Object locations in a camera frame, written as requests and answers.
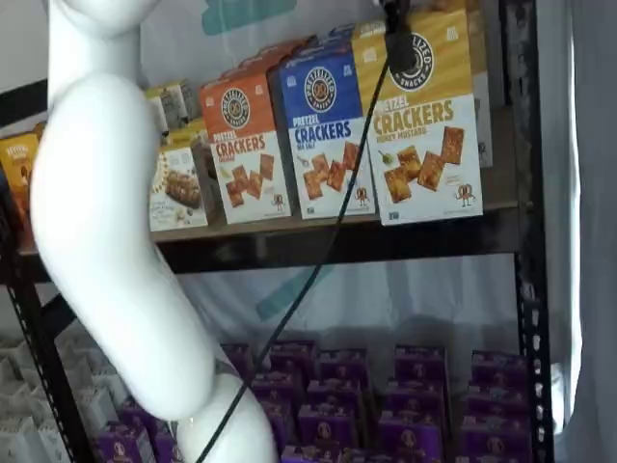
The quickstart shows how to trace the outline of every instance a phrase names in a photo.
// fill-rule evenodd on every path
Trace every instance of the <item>purple snack box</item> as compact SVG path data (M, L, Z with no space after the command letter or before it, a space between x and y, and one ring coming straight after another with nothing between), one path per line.
M469 384L466 402L470 415L495 415L519 419L529 416L526 394L516 389Z
M258 373L251 384L251 390L258 399L288 400L294 413L305 401L305 391L296 372L264 371Z
M298 442L291 404L282 400L260 400L259 403L272 426L277 449L281 454L285 446Z
M467 415L460 430L459 451L466 455L531 456L531 434L527 420Z
M298 426L302 442L306 445L358 446L356 419L350 407L329 403L305 404L298 413Z
M471 357L471 381L526 391L527 363L520 355L474 350Z
M146 429L139 424L108 422L96 437L103 461L155 463Z
M531 457L517 458L513 456L494 455L457 456L454 463L531 463Z
M338 463L337 447L287 446L282 451L281 463Z
M418 463L443 461L442 431L430 414L408 410L384 410L379 419L379 438L384 451L412 456Z
M221 347L240 377L247 378L253 374L255 370L253 353L247 344L226 343L221 344Z
M118 410L118 418L127 425L140 423L146 428L150 442L154 442L158 431L158 420L144 410L133 397L129 397L122 403L120 410Z
M314 340L278 340L270 349L270 363L272 369L280 371L297 369L302 373L303 384L306 386L316 377L317 352Z

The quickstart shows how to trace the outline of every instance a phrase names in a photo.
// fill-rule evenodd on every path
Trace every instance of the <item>black metal shelf frame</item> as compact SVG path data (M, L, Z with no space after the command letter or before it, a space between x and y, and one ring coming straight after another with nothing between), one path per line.
M550 340L542 177L535 0L501 0L505 66L515 114L519 207L483 217L421 226L382 228L374 223L343 227L332 263L508 253L513 255L519 344L527 359L532 406L534 462L553 463L550 396ZM0 126L46 109L46 84L39 82L0 95ZM11 114L5 108L14 108ZM94 462L54 338L74 319L61 297L42 308L34 282L48 281L36 257L24 257L0 209L0 278L6 282L24 337L35 359L71 461ZM330 227L264 232L225 239L177 241L160 245L176 273L311 265ZM461 244L461 237L469 241ZM375 239L382 245L375 246Z

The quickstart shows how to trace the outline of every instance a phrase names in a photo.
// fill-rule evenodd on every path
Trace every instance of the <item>black cable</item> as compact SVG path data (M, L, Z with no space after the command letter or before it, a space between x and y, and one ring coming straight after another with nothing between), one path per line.
M279 322L279 325L277 326L276 330L274 330L274 333L272 334L272 336L266 343L265 347L261 349L261 352L259 352L259 355L257 356L256 364L255 364L255 371L253 372L253 374L250 375L250 377L244 378L244 380L242 381L242 387L240 388L240 390L237 392L237 394L233 398L231 405L229 406L228 410L225 412L225 415L223 416L223 419L219 423L219 426L214 431L214 434L212 434L212 437L210 438L208 445L205 446L205 449L203 449L203 452L198 458L197 463L203 463L205 458L208 456L208 454L210 453L210 451L216 444L216 441L219 439L219 437L223 433L223 429L225 429L225 426L227 425L229 419L231 418L231 415L233 415L233 412L238 406L238 403L240 403L240 400L242 399L242 395L244 395L244 393L249 389L249 387L251 386L251 383L255 379L256 372L258 371L258 368L261 367L261 365L263 364L263 361L265 360L266 356L270 352L270 348L275 343L275 341L279 338L279 335L281 334L282 330L285 328L287 322L289 322L293 314L296 313L296 310L298 309L298 307L300 307L300 304L304 300L305 296L309 292L312 285L315 283L315 280L317 279L317 276L319 275L319 272L321 271L322 267L326 263L328 263L332 257L332 253L335 249L335 242L336 242L336 239L338 238L338 233L340 232L340 226L342 224L343 218L345 217L345 211L347 210L347 205L349 204L349 200L351 199L351 194L353 192L354 185L356 184L356 178L358 177L358 171L360 169L360 163L362 161L364 147L366 146L366 137L368 136L368 128L370 127L371 120L373 119L373 112L375 111L375 105L377 104L379 93L382 90L382 85L384 84L384 79L386 78L388 67L389 67L389 60L388 58L386 58L386 62L384 63L382 72L379 75L379 79L377 80L377 86L375 87L375 92L373 93L373 97L370 101L370 105L368 106L368 112L366 113L366 120L364 121L364 129L362 131L362 137L360 139L360 146L358 149L358 157L356 159L356 165L354 166L354 171L353 171L353 174L351 175L351 181L349 182L349 187L347 188L347 192L345 193L345 199L343 200L343 204L340 207L340 212L338 213L338 218L336 219L336 223L335 223L335 230L333 231L332 237L330 238L330 244L328 244L326 254L320 260L320 262L317 265L315 265L315 268L313 269L312 273L307 279L307 282L305 283L300 293L298 294L298 297L296 298L295 301L293 301L293 304L291 304L291 307L287 310L287 313L284 315L282 320Z

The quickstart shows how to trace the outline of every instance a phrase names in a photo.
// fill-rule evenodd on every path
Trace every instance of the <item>shelf upright post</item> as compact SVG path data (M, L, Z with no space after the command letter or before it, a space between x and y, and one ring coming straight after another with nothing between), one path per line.
M521 243L514 260L520 350L527 359L533 461L554 463L536 1L505 1L502 27L507 31L519 189Z

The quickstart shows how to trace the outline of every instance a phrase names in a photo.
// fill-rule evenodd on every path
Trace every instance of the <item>metal shelving unit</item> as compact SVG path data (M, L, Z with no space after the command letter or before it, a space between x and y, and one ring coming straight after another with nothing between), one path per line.
M381 227L377 217L346 220L331 263L442 258L495 253L513 255L516 269L519 342L527 359L532 447L538 463L554 461L550 404L550 342L534 0L503 3L506 66L511 109L493 114L494 168L482 174L482 217L398 227ZM39 82L0 95L0 126L42 112L46 84ZM41 307L34 282L48 281L36 250L17 246L0 211L0 278L28 341L54 415L75 462L94 461L53 340L74 318L58 297ZM274 268L316 263L334 220L274 222L158 233L153 238L176 273ZM372 243L378 239L380 246Z

